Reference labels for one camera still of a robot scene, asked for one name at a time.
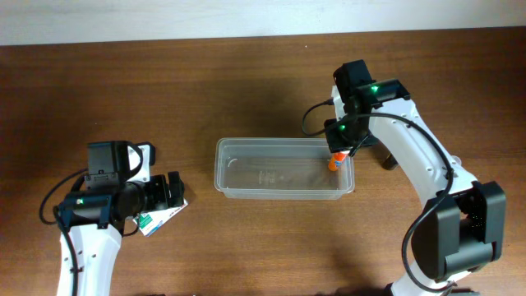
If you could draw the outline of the orange tube white cap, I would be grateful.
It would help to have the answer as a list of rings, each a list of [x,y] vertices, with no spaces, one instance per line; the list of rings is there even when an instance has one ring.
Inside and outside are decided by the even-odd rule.
[[[338,171],[342,163],[348,158],[349,153],[349,150],[333,153],[328,164],[328,169],[333,172]]]

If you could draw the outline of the green white medicine box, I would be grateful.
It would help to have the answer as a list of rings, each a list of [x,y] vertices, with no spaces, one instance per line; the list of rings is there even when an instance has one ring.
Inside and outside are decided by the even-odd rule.
[[[134,219],[134,223],[139,225],[139,231],[145,237],[149,237],[187,206],[188,202],[183,200],[183,204],[179,207],[140,214]]]

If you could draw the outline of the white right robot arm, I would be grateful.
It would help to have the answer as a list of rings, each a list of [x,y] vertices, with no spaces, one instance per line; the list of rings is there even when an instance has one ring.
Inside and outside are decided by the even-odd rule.
[[[458,280],[502,254],[506,197],[480,183],[436,139],[398,80],[375,81],[363,60],[333,74],[336,117],[324,124],[331,153],[354,155],[379,141],[413,185],[422,213],[404,235],[404,275],[388,295],[453,295]]]

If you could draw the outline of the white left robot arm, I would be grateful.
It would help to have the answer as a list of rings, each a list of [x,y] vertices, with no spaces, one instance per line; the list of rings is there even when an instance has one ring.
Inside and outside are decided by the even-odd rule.
[[[58,295],[108,295],[122,240],[150,236],[187,205],[177,171],[144,180],[100,172],[85,185],[53,208],[61,231]]]

